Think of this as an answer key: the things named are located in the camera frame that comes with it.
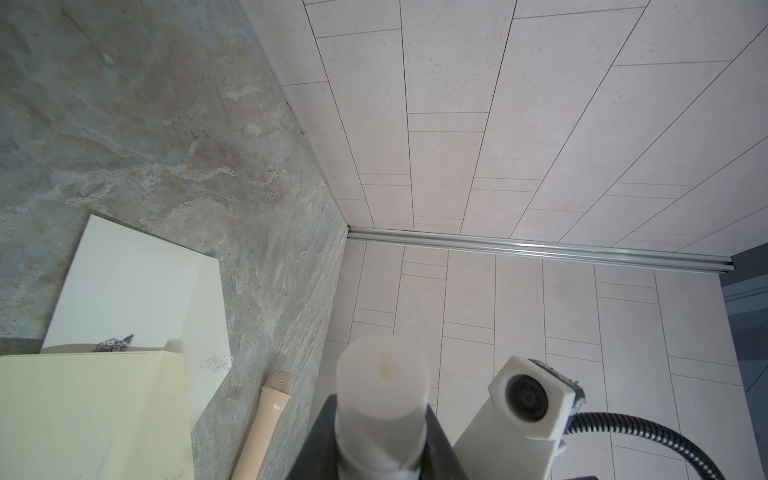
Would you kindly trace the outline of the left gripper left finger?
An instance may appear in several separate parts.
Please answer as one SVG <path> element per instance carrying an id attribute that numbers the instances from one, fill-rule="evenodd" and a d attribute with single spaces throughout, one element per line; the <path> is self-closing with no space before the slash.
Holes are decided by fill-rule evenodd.
<path id="1" fill-rule="evenodd" d="M 337 405 L 337 396 L 329 395 L 286 476 L 287 480 L 338 480 Z"/>

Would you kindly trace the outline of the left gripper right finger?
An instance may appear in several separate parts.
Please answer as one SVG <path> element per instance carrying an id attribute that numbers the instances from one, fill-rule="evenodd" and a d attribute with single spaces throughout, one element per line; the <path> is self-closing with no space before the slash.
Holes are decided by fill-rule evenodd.
<path id="1" fill-rule="evenodd" d="M 468 477 L 430 405 L 426 410 L 426 441 L 421 457 L 422 480 L 467 480 Z"/>

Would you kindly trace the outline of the white glue stick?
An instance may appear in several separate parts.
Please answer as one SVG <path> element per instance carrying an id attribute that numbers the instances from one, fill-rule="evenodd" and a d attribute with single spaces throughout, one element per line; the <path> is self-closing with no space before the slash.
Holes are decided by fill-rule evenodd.
<path id="1" fill-rule="evenodd" d="M 341 479 L 420 477 L 430 380 L 422 354 L 394 336 L 350 343 L 336 369 Z"/>

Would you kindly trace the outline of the yellow envelope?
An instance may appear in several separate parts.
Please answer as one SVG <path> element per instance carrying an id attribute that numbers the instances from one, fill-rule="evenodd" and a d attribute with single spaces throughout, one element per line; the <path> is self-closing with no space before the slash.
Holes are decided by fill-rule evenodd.
<path id="1" fill-rule="evenodd" d="M 4 356 L 4 479 L 191 479 L 182 355 Z"/>

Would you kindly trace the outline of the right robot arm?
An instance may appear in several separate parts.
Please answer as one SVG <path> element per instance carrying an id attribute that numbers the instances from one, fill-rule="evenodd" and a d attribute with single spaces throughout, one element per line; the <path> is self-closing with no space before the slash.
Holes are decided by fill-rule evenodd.
<path id="1" fill-rule="evenodd" d="M 574 414 L 564 434 L 586 433 L 616 433 L 649 440 L 676 452 L 693 467 L 701 479 L 724 479 L 722 471 L 701 448 L 682 434 L 659 423 L 610 412 Z"/>

